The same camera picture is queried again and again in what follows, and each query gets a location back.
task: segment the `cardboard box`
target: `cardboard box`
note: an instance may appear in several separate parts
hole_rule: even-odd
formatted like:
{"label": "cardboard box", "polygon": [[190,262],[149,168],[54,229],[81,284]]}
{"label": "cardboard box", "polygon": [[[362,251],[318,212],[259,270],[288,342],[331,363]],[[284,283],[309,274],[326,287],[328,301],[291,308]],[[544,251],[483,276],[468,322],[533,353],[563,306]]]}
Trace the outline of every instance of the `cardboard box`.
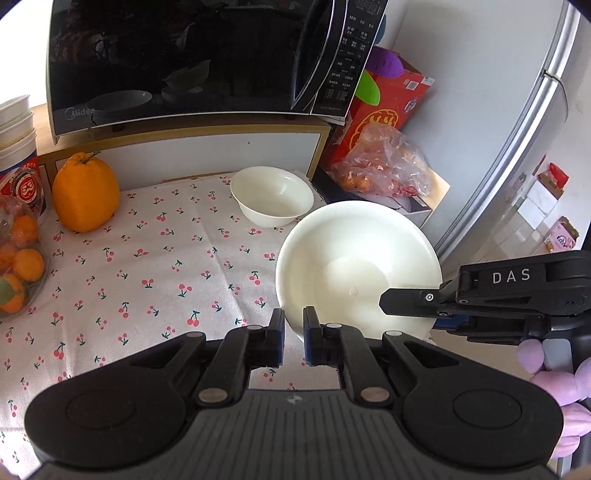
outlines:
{"label": "cardboard box", "polygon": [[370,74],[379,87],[380,102],[377,106],[372,106],[357,97],[353,98],[345,124],[336,128],[321,156],[320,164],[325,170],[329,170],[333,163],[351,151],[366,124],[376,122],[392,125],[400,130],[414,113],[434,80],[425,77],[404,60],[402,63],[405,72],[396,79]]}

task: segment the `wall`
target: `wall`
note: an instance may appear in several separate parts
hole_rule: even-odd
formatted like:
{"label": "wall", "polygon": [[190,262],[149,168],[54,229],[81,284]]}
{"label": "wall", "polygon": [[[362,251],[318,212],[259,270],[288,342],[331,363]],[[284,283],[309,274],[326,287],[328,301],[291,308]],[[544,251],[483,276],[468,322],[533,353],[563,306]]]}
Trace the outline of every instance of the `wall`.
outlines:
{"label": "wall", "polygon": [[[67,8],[69,0],[57,0]],[[0,103],[29,93],[46,103],[45,66],[51,0],[21,0],[0,20]]]}

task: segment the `table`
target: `table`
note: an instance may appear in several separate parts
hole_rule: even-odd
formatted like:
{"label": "table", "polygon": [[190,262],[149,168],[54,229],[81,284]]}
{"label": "table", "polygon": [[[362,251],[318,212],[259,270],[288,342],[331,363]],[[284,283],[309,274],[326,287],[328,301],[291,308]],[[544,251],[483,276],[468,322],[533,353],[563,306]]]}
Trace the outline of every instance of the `table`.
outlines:
{"label": "table", "polygon": [[[0,324],[0,459],[10,471],[26,478],[38,466],[23,420],[51,384],[190,330],[215,339],[268,323],[278,307],[277,257],[295,223],[254,225],[232,198],[231,176],[122,192],[115,215],[89,233],[70,232],[49,213],[46,283]],[[315,193],[314,208],[322,204]],[[286,325],[284,366],[253,371],[250,387],[339,388],[334,369],[303,357]]]}

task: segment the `screw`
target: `screw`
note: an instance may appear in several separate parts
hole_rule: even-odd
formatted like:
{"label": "screw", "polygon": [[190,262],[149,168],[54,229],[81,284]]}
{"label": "screw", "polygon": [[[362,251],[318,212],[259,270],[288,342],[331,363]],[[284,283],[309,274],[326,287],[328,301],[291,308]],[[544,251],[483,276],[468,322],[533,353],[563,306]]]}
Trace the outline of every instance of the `screw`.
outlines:
{"label": "screw", "polygon": [[198,397],[203,403],[220,403],[227,399],[228,392],[223,388],[205,388],[199,392]]}
{"label": "screw", "polygon": [[382,387],[366,387],[361,391],[361,398],[371,403],[380,403],[390,398],[390,392]]}

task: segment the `black microwave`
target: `black microwave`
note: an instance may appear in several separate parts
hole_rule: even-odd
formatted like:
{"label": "black microwave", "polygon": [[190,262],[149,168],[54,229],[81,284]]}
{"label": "black microwave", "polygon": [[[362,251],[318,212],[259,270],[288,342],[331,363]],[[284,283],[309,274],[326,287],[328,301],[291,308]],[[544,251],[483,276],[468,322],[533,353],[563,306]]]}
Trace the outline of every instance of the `black microwave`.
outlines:
{"label": "black microwave", "polygon": [[198,113],[344,119],[387,0],[54,1],[54,137]]}

